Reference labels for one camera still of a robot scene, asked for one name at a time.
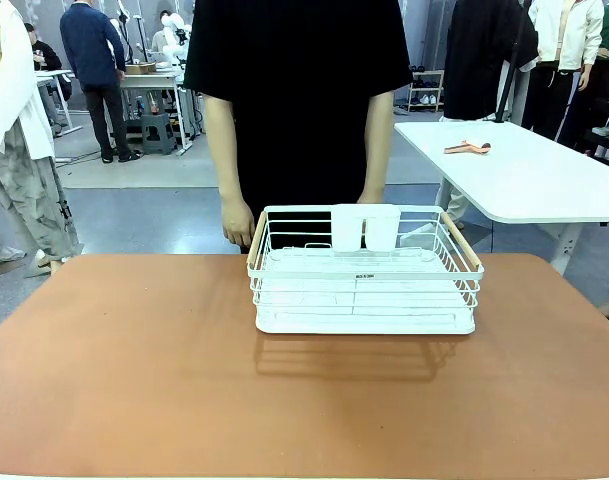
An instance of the blue floor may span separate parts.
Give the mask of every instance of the blue floor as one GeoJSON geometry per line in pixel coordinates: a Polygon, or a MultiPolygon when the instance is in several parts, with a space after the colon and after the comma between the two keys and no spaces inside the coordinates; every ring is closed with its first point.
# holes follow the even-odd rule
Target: blue floor
{"type": "MultiPolygon", "coordinates": [[[[390,185],[386,200],[431,205],[436,193],[437,185],[390,185]]],[[[85,253],[238,251],[222,237],[216,189],[84,189],[67,194],[85,253]]],[[[477,226],[493,231],[492,239],[488,235],[475,244],[477,252],[488,253],[492,246],[494,252],[532,253],[547,260],[553,253],[553,240],[536,226],[491,225],[475,208],[464,220],[471,224],[465,229],[467,235],[486,233],[477,226]]],[[[9,232],[4,234],[14,245],[9,232]]],[[[18,269],[0,276],[0,323],[47,278],[24,279],[22,273],[18,269]]],[[[609,226],[584,229],[566,278],[596,305],[609,297],[609,226]]]]}

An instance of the wire basket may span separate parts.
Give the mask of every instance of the wire basket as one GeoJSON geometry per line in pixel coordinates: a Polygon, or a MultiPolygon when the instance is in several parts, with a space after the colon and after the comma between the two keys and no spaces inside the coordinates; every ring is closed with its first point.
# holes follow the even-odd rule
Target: wire basket
{"type": "Polygon", "coordinates": [[[399,208],[397,246],[388,253],[335,252],[330,206],[266,208],[248,257],[257,328],[293,334],[473,332],[484,275],[479,258],[441,208],[399,208]],[[302,214],[315,219],[302,220],[302,214]],[[315,241],[272,247],[302,236],[315,241]]]}

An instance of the man in blue jacket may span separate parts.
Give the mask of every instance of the man in blue jacket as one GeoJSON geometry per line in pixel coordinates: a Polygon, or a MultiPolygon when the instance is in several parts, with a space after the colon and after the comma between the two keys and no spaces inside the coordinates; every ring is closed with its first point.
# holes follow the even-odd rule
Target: man in blue jacket
{"type": "Polygon", "coordinates": [[[95,138],[102,151],[102,162],[113,161],[104,102],[113,124],[119,161],[137,160],[141,154],[132,152],[126,142],[126,124],[122,113],[119,83],[126,71],[124,47],[109,18],[94,9],[91,3],[92,0],[75,0],[60,20],[66,56],[86,96],[95,138]]]}

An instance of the white cup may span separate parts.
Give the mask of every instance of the white cup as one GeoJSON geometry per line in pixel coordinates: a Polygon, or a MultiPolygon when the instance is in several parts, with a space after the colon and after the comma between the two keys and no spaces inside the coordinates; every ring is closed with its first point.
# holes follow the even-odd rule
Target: white cup
{"type": "Polygon", "coordinates": [[[366,205],[366,248],[371,252],[392,252],[397,244],[402,212],[395,205],[366,205]]]}
{"type": "Polygon", "coordinates": [[[336,252],[357,252],[362,247],[363,205],[331,207],[331,242],[336,252]]]}

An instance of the rose gold tool on table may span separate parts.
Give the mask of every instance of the rose gold tool on table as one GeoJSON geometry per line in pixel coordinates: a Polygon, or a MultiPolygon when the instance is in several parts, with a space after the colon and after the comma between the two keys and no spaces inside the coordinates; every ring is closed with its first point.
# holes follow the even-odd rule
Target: rose gold tool on table
{"type": "Polygon", "coordinates": [[[477,147],[471,143],[468,143],[466,140],[462,142],[461,145],[457,145],[456,147],[448,147],[444,149],[444,153],[477,153],[479,155],[487,154],[491,151],[491,144],[485,143],[481,147],[477,147]]]}

